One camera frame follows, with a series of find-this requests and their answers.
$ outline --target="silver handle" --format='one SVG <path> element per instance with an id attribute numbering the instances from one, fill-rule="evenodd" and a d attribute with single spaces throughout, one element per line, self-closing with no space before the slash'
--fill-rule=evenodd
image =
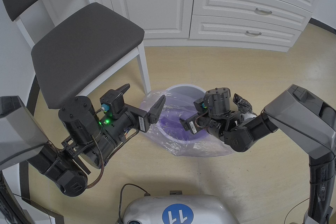
<path id="1" fill-rule="evenodd" d="M 260 33 L 251 33 L 249 31 L 246 31 L 246 33 L 251 34 L 253 36 L 260 36 L 261 35 L 261 32 Z"/>
<path id="2" fill-rule="evenodd" d="M 261 10 L 259 8 L 256 8 L 255 11 L 261 12 L 261 13 L 265 13 L 265 14 L 272 14 L 271 11 L 265 11 L 265 10 Z"/>

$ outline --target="gray seat cushion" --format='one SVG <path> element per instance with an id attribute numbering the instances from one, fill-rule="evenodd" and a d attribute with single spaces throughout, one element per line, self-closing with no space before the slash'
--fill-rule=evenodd
<path id="1" fill-rule="evenodd" d="M 57 25 L 31 51 L 48 107 L 61 108 L 138 46 L 144 34 L 142 28 L 99 3 L 85 6 Z"/>

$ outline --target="chair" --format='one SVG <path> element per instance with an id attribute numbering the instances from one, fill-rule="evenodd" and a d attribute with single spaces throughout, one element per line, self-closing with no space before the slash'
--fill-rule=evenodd
<path id="1" fill-rule="evenodd" d="M 111 9 L 90 4 L 75 12 L 34 44 L 20 15 L 37 0 L 3 0 L 31 46 L 36 77 L 50 109 L 76 95 L 88 95 L 137 57 L 142 83 L 151 90 L 144 50 L 144 30 Z"/>

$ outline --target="blue circular sticker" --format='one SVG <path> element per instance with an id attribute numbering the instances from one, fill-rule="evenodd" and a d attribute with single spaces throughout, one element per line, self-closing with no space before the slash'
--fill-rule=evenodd
<path id="1" fill-rule="evenodd" d="M 184 204 L 170 205 L 162 213 L 164 224 L 191 224 L 193 220 L 193 211 L 189 206 Z"/>

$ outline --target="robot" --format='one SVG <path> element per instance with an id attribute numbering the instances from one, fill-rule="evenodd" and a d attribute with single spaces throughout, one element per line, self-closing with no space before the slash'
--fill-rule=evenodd
<path id="1" fill-rule="evenodd" d="M 14 146 L 10 153 L 1 151 L 0 170 L 27 159 L 53 180 L 65 195 L 81 194 L 92 184 L 87 185 L 84 173 L 87 168 L 78 159 L 79 154 L 93 167 L 103 171 L 115 151 L 130 139 L 125 138 L 130 128 L 146 132 L 150 124 L 158 121 L 164 96 L 147 113 L 124 104 L 122 94 L 127 88 L 129 85 L 107 92 L 100 99 L 101 109 L 96 112 L 84 96 L 65 104 L 58 114 L 70 134 L 62 143 L 63 150 L 48 142 L 18 96 L 1 97 L 0 129 L 6 130 L 6 135 L 1 138 L 0 145 L 2 148 L 5 143 Z M 230 110 L 230 97 L 230 90 L 225 87 L 207 91 L 204 98 L 194 102 L 198 113 L 189 119 L 180 119 L 181 127 L 192 134 L 206 129 L 237 152 L 248 150 L 259 139 L 281 129 L 309 155 L 310 198 L 303 223 L 328 223 L 336 173 L 336 111 L 297 85 L 291 85 L 266 105 L 260 115 L 253 117 L 246 117 L 242 109 Z M 240 101 L 237 102 L 238 108 L 242 104 Z M 105 113 L 100 120 L 96 114 L 99 111 Z M 117 222 L 239 224 L 225 203 L 215 196 L 171 194 L 168 197 L 152 197 L 146 192 L 143 198 L 127 207 L 124 217 L 120 216 Z"/>

